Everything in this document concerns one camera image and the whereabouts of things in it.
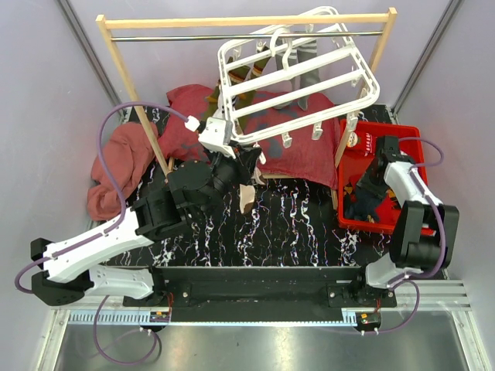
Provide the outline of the navy dark sock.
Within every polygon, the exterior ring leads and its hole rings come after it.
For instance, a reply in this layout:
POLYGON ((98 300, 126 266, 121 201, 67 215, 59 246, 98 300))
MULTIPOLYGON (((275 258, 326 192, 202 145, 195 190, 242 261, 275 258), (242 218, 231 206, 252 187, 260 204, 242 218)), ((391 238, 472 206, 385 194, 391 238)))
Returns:
POLYGON ((343 215, 349 220, 364 222, 373 221, 378 223, 381 218, 378 216, 377 208, 382 204, 387 196, 388 187, 363 187, 356 185, 353 190, 353 197, 347 195, 344 201, 343 215))

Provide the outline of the white plastic clip hanger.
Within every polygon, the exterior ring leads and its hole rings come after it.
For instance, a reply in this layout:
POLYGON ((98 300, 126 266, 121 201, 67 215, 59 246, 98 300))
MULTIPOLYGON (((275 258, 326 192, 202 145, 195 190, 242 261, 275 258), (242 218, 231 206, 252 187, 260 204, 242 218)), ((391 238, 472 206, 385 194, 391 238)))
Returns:
MULTIPOLYGON (((331 6, 322 6, 306 12, 307 16, 323 16, 327 27, 318 32, 349 32, 344 22, 337 21, 338 11, 331 6)), ((305 32, 316 32, 310 21, 305 32)), ((273 24, 253 33, 290 32, 288 26, 273 24)), ((283 145, 292 144, 289 133, 310 125, 312 138, 320 138, 322 123, 330 118, 345 114, 354 128, 357 112, 374 104, 380 95, 380 86, 374 76, 373 67, 367 63, 357 48, 352 36, 322 38, 230 39, 217 54, 220 85, 223 91, 225 121, 233 124, 230 145, 254 146, 258 142, 282 137, 283 145), (240 66, 253 66, 254 62, 271 57, 260 77, 231 85, 228 72, 240 66), (354 100, 317 111, 300 118, 256 131, 252 134, 237 132, 237 120, 243 116, 283 108, 296 102, 303 111, 308 109, 309 97, 345 83, 359 87, 354 100), (253 103, 235 109, 232 98, 256 90, 253 103)))

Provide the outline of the olive green ribbed sock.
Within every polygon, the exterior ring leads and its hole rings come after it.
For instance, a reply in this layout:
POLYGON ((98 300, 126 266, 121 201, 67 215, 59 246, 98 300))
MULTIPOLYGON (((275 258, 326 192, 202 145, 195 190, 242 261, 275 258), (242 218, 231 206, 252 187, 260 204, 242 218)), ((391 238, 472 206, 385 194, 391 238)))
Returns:
MULTIPOLYGON (((236 69, 229 71, 228 76, 231 85, 233 86, 239 83, 243 83, 246 80, 253 80, 260 77, 270 59, 271 57, 269 56, 262 60, 254 62, 253 66, 240 66, 237 67, 236 69)), ((217 85, 214 87, 213 92, 218 85, 220 85, 220 81, 217 82, 217 85)), ((213 92, 205 98, 206 102, 208 103, 208 106, 207 106, 207 110, 203 113, 201 117, 201 121, 206 121, 209 117, 212 117, 211 114, 213 113, 214 108, 212 105, 211 96, 213 92)), ((245 93, 241 93, 240 95, 234 96, 232 98, 232 103, 235 109, 237 110, 251 105, 254 100, 255 92, 256 90, 251 90, 245 93)), ((250 120, 249 116, 243 116, 237 120, 238 133, 242 133, 244 131, 244 129, 247 127, 249 120, 250 120)))

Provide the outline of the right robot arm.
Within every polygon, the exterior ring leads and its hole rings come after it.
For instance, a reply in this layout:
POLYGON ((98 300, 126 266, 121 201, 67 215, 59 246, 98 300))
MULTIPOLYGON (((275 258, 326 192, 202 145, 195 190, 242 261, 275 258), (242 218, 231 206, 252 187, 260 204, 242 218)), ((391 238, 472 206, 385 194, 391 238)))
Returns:
POLYGON ((412 278, 435 276, 452 259, 459 210, 428 188, 419 174, 420 164, 400 149, 402 141, 390 135, 377 138, 374 159, 344 212, 348 219, 376 220, 376 209, 388 192, 395 194, 401 207, 388 252, 362 267, 347 286, 346 296, 364 307, 412 278))

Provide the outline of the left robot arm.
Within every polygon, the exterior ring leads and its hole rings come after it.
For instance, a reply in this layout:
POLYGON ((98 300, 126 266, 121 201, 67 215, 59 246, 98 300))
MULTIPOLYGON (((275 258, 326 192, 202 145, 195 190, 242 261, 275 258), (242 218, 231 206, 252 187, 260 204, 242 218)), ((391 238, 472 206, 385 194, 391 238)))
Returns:
POLYGON ((157 306, 167 295, 166 280, 152 268, 129 270, 103 263, 128 250, 184 235, 211 214, 233 187, 251 185, 261 148, 237 146, 231 157, 210 154, 208 162, 189 160, 170 172, 167 183, 116 219, 69 240, 31 242, 39 272, 32 293, 49 306, 73 304, 89 295, 122 296, 157 306))

